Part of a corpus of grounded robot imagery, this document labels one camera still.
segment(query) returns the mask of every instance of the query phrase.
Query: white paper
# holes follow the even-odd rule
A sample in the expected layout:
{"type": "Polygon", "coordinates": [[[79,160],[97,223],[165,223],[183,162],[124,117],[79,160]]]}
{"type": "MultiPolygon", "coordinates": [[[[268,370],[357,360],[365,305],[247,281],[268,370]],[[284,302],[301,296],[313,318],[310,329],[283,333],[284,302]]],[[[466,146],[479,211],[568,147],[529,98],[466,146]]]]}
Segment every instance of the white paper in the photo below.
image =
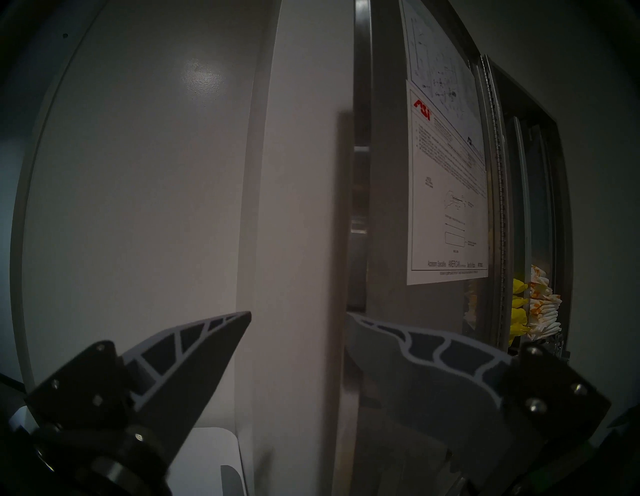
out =
{"type": "Polygon", "coordinates": [[[407,284],[487,277],[486,169],[435,105],[406,83],[407,284]]]}
{"type": "Polygon", "coordinates": [[[399,0],[407,79],[443,114],[484,162],[476,82],[465,60],[420,0],[399,0]]]}

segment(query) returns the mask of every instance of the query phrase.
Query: red logo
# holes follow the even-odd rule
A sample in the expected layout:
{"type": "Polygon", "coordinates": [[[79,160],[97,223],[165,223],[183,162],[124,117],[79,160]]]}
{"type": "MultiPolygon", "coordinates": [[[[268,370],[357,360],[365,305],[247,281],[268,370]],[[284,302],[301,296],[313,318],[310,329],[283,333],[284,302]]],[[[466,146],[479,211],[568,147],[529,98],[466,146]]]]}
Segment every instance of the red logo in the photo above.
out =
{"type": "Polygon", "coordinates": [[[429,111],[429,108],[424,103],[422,103],[421,100],[416,100],[413,106],[420,107],[420,112],[422,112],[422,115],[424,115],[427,120],[431,120],[431,112],[429,111]]]}

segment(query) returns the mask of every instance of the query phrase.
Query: yellow glove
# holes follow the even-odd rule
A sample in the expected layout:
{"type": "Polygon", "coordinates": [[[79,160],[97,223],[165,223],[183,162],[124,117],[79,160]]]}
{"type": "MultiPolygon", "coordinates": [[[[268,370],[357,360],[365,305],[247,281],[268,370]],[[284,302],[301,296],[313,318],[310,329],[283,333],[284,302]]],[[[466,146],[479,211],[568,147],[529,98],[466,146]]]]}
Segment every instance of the yellow glove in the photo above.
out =
{"type": "Polygon", "coordinates": [[[529,332],[529,328],[528,327],[526,327],[526,326],[524,326],[524,325],[522,325],[520,323],[511,324],[511,328],[509,329],[509,346],[511,346],[511,343],[513,343],[513,339],[516,336],[523,336],[527,332],[529,332]]]}
{"type": "Polygon", "coordinates": [[[527,323],[527,312],[524,311],[524,308],[512,308],[511,309],[511,326],[514,324],[526,324],[527,323]]]}
{"type": "Polygon", "coordinates": [[[517,279],[513,280],[513,294],[519,294],[527,288],[527,285],[517,279]]]}
{"type": "Polygon", "coordinates": [[[511,308],[520,308],[525,303],[527,303],[527,300],[524,298],[513,296],[513,299],[511,300],[511,308]]]}

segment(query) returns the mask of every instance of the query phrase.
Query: white wall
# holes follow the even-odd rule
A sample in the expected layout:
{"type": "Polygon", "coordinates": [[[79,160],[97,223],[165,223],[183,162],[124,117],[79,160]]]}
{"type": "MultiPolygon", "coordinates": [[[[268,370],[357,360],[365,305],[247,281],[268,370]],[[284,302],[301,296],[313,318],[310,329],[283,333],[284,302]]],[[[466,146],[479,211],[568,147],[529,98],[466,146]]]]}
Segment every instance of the white wall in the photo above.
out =
{"type": "Polygon", "coordinates": [[[247,163],[258,191],[243,199],[244,239],[255,244],[244,260],[255,271],[239,278],[239,298],[253,323],[236,365],[250,364],[252,375],[239,375],[236,392],[251,397],[243,425],[252,432],[239,430],[241,448],[253,445],[253,467],[245,451],[243,465],[255,471],[257,495],[330,493],[352,88],[353,2],[283,0],[262,150],[247,163]],[[243,431],[252,443],[243,443],[243,431]]]}
{"type": "MultiPolygon", "coordinates": [[[[60,84],[35,159],[23,298],[36,383],[236,309],[259,0],[111,0],[60,84]]],[[[234,366],[199,425],[234,430],[234,366]]]]}
{"type": "Polygon", "coordinates": [[[480,51],[557,121],[575,256],[570,365],[612,401],[606,425],[640,401],[638,90],[576,4],[451,3],[480,51]]]}
{"type": "Polygon", "coordinates": [[[25,47],[0,88],[0,374],[17,381],[22,381],[22,374],[13,338],[9,253],[20,168],[42,98],[101,2],[62,2],[25,47]]]}

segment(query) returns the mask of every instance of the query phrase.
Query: screw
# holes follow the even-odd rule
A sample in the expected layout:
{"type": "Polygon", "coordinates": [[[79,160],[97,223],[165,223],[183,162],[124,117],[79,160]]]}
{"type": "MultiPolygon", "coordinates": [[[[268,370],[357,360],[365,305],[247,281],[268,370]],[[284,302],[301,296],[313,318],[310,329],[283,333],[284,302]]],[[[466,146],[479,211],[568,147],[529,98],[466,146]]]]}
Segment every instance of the screw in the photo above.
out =
{"type": "Polygon", "coordinates": [[[573,394],[576,396],[584,396],[588,393],[587,386],[580,383],[571,384],[571,391],[573,391],[573,394]]]}
{"type": "Polygon", "coordinates": [[[546,413],[547,404],[540,398],[529,398],[525,402],[526,407],[531,413],[546,413]]]}

